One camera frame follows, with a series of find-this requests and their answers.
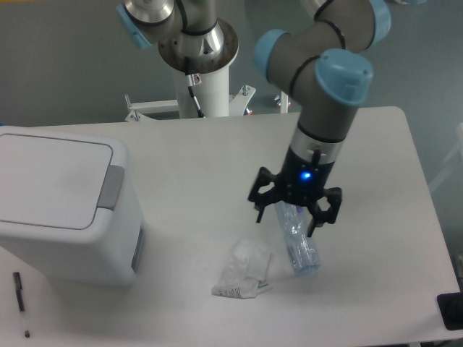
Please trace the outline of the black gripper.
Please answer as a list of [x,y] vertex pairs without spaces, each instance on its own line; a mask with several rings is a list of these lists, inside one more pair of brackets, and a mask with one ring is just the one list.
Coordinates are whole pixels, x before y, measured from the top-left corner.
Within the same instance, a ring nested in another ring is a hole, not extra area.
[[[273,174],[261,166],[247,198],[258,212],[256,222],[261,222],[267,206],[283,200],[293,205],[308,205],[312,220],[307,227],[307,238],[311,238],[315,229],[325,223],[335,224],[342,203],[342,189],[324,189],[333,166],[334,162],[313,166],[291,148],[286,152],[279,174]],[[326,198],[326,210],[320,207],[320,198]]]

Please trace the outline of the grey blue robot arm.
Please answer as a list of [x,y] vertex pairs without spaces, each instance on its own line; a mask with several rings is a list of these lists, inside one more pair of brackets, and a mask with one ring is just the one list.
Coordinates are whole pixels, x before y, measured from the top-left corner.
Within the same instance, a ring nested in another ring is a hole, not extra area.
[[[362,52],[387,36],[391,15],[384,1],[306,1],[305,7],[314,20],[309,29],[270,30],[254,48],[258,71],[302,110],[281,170],[261,168],[248,199],[259,213],[281,201],[306,207],[312,236],[339,213],[341,189],[326,182],[373,77]],[[226,72],[239,45],[215,1],[121,1],[116,13],[136,46],[156,46],[177,73],[181,117],[228,114],[228,88],[206,77]]]

